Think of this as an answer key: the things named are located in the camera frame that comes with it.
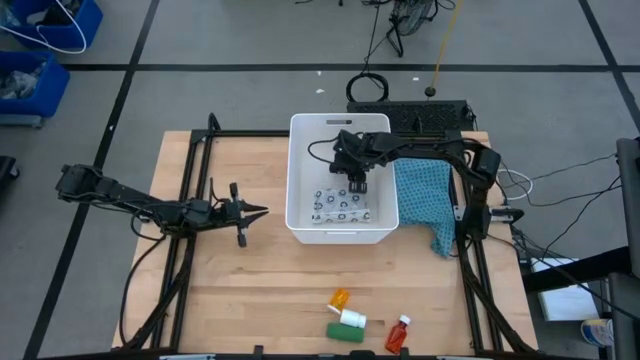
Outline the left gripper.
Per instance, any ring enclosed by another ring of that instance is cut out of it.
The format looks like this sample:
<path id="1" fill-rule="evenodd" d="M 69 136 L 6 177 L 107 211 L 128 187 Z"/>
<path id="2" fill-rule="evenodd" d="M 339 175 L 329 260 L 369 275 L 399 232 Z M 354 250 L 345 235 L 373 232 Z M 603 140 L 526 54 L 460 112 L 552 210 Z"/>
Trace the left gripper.
<path id="1" fill-rule="evenodd" d="M 256 220 L 269 213 L 268 208 L 260 205 L 249 204 L 239 196 L 238 185 L 233 182 L 229 185 L 230 198 L 219 198 L 214 191 L 213 183 L 210 183 L 209 200 L 214 200 L 214 217 L 219 223 L 227 227 L 235 226 L 237 229 L 237 242 L 241 248 L 247 246 L 247 228 Z"/>

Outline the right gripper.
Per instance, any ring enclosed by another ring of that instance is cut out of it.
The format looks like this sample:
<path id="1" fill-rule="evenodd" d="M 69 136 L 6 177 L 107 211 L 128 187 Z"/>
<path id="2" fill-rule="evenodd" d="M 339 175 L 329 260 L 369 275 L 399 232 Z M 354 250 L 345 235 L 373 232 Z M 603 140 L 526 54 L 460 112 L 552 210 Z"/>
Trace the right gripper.
<path id="1" fill-rule="evenodd" d="M 334 160 L 329 172 L 347 176 L 351 193 L 367 193 L 366 173 L 376 164 L 379 151 L 373 150 L 374 133 L 340 130 L 333 145 Z"/>

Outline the white Vakly printed packet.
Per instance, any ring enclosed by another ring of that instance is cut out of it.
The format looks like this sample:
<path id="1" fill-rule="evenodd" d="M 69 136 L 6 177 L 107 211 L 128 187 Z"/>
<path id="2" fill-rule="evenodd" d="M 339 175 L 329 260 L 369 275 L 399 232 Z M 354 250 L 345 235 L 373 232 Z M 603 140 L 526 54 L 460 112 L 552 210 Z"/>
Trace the white Vakly printed packet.
<path id="1" fill-rule="evenodd" d="M 314 192 L 313 224 L 368 223 L 371 210 L 364 194 L 343 188 L 326 188 Z"/>

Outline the amber pill vial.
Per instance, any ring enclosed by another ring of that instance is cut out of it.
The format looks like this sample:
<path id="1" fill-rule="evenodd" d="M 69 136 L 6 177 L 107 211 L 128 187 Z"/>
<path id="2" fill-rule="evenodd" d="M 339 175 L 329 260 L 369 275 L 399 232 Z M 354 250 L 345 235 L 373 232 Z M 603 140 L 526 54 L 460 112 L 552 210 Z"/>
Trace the amber pill vial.
<path id="1" fill-rule="evenodd" d="M 346 289 L 344 288 L 337 289 L 332 295 L 328 303 L 328 308 L 334 312 L 341 313 L 342 310 L 345 308 L 349 297 L 350 297 L 350 293 Z"/>

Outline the white round disc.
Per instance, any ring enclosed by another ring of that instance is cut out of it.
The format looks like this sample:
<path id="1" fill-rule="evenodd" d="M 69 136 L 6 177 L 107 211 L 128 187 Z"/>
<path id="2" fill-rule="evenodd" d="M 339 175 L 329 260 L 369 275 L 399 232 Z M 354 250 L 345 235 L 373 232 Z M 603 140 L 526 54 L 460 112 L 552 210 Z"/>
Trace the white round disc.
<path id="1" fill-rule="evenodd" d="M 339 309 L 335 306 L 328 305 L 327 308 L 339 316 L 339 322 L 342 325 L 364 329 L 367 323 L 367 316 L 349 309 Z"/>

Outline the red bottle with white cap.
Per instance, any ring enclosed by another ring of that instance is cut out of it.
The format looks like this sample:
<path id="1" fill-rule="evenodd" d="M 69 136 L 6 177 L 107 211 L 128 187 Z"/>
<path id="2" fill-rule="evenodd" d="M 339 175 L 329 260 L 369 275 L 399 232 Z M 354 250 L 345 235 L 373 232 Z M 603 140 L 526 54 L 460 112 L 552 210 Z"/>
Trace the red bottle with white cap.
<path id="1" fill-rule="evenodd" d="M 399 354 L 407 337 L 407 327 L 411 319 L 406 315 L 401 315 L 398 323 L 391 328 L 385 342 L 385 349 L 393 354 Z"/>

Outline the white perforated plastic basket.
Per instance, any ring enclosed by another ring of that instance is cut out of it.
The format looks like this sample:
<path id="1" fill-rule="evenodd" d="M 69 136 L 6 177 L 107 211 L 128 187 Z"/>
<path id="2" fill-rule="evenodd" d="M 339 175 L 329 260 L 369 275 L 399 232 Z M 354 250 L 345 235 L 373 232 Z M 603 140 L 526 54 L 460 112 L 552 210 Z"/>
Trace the white perforated plastic basket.
<path id="1" fill-rule="evenodd" d="M 329 172 L 329 163 L 334 158 L 335 137 L 340 130 L 389 133 L 391 127 L 389 118 L 379 113 L 301 113 L 291 118 L 285 222 L 303 244 L 376 244 L 399 225 L 392 164 L 377 167 L 366 174 L 368 189 L 364 195 L 371 210 L 370 222 L 312 223 L 316 190 L 348 190 L 349 181 L 345 175 Z"/>

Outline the blue storage bin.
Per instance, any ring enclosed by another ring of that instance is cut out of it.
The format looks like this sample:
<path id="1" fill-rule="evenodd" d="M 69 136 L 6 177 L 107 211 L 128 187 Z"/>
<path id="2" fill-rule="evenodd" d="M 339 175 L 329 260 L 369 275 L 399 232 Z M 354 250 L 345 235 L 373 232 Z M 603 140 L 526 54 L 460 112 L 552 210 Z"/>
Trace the blue storage bin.
<path id="1" fill-rule="evenodd" d="M 63 97 L 70 73 L 47 52 L 0 51 L 0 89 L 11 74 L 32 75 L 36 78 L 28 96 L 4 98 L 0 95 L 0 114 L 53 116 Z"/>
<path id="2" fill-rule="evenodd" d="M 28 49 L 81 53 L 102 18 L 95 0 L 0 0 L 0 33 Z"/>

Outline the teal patterned cloth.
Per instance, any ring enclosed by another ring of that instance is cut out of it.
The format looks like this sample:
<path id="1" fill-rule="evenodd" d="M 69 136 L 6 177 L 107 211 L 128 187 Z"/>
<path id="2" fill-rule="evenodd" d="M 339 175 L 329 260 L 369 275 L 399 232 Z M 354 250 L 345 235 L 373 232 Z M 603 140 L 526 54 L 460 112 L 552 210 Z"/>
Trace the teal patterned cloth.
<path id="1" fill-rule="evenodd" d="M 394 170 L 400 224 L 428 227 L 434 234 L 431 249 L 449 257 L 455 240 L 451 166 L 442 160 L 399 159 Z"/>

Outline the black perforated panel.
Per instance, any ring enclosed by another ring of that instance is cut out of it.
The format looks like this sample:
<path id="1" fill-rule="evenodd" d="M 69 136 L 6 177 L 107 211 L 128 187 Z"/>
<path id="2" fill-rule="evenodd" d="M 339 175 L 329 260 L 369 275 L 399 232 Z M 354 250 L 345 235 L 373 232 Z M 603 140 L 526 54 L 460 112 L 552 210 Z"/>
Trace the black perforated panel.
<path id="1" fill-rule="evenodd" d="M 350 102 L 349 113 L 380 113 L 389 118 L 393 132 L 428 133 L 474 131 L 477 120 L 465 100 Z"/>

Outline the black beam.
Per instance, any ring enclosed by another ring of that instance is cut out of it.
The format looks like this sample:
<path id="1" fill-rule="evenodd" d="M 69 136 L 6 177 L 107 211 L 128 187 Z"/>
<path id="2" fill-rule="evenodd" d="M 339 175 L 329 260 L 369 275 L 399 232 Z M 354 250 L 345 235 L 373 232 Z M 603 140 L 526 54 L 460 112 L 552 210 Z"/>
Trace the black beam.
<path id="1" fill-rule="evenodd" d="M 572 285 L 582 285 L 607 277 L 612 273 L 632 274 L 636 267 L 630 249 L 620 247 L 583 259 L 562 262 L 562 258 L 541 258 L 530 255 L 535 265 L 544 268 L 523 276 L 525 290 L 545 292 Z"/>

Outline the white box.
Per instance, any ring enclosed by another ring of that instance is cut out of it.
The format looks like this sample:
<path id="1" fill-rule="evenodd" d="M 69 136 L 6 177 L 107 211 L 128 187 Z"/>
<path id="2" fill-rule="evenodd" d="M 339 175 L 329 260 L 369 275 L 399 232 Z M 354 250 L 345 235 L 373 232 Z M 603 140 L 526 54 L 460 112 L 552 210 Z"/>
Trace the white box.
<path id="1" fill-rule="evenodd" d="M 537 293 L 546 321 L 583 321 L 599 317 L 593 296 L 578 285 Z"/>

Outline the white printed canister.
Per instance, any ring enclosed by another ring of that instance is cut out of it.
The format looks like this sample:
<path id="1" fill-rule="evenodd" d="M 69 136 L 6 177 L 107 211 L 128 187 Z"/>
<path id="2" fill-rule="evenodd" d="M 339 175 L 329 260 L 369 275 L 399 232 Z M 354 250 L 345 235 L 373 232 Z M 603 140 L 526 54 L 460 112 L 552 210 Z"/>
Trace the white printed canister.
<path id="1" fill-rule="evenodd" d="M 580 326 L 584 340 L 594 346 L 614 345 L 613 321 L 611 319 L 584 320 Z"/>

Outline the grey metal post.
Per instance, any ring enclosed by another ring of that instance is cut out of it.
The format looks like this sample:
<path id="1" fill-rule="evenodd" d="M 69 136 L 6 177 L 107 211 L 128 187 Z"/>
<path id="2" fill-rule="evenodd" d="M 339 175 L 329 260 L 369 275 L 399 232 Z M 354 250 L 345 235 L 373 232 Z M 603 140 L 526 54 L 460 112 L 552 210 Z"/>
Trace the grey metal post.
<path id="1" fill-rule="evenodd" d="M 616 142 L 627 233 L 628 270 L 609 275 L 615 360 L 640 360 L 640 138 Z"/>

